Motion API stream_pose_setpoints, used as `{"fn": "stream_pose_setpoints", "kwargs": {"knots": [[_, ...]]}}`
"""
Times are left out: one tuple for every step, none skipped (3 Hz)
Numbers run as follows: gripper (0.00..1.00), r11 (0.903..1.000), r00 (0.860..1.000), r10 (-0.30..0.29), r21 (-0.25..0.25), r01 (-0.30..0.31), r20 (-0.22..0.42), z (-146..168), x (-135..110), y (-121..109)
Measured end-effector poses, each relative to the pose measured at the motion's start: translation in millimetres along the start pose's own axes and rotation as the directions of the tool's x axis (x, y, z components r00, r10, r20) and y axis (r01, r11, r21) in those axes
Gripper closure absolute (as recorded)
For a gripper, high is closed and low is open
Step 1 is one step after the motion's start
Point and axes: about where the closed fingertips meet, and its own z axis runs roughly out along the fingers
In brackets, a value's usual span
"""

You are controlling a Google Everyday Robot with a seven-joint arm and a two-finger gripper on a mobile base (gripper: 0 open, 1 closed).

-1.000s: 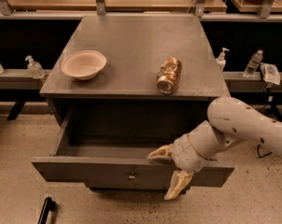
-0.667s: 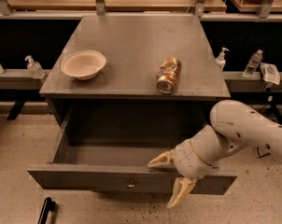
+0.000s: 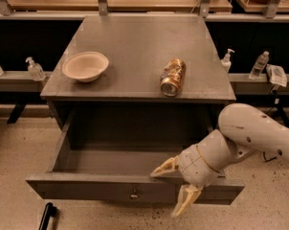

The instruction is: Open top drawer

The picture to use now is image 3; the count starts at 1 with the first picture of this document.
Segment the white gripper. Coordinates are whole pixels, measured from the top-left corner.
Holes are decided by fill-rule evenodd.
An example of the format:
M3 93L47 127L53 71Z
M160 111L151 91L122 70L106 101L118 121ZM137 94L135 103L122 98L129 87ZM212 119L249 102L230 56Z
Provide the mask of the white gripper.
M180 188L177 203L171 216L181 216L201 195L202 188L211 185L220 175L212 163L213 147L200 144L184 149L179 156L170 157L162 165L153 170L151 177L159 177L178 171L189 185Z

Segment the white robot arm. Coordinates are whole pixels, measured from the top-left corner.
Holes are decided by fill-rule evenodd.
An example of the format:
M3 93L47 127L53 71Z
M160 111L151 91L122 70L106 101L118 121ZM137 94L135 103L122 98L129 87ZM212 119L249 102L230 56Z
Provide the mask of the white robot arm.
M183 149L179 155L168 158L151 175L158 177L178 172L186 181L171 213L176 218L223 169L256 150L273 154L289 164L289 128L251 105L233 103L220 112L217 129L199 143Z

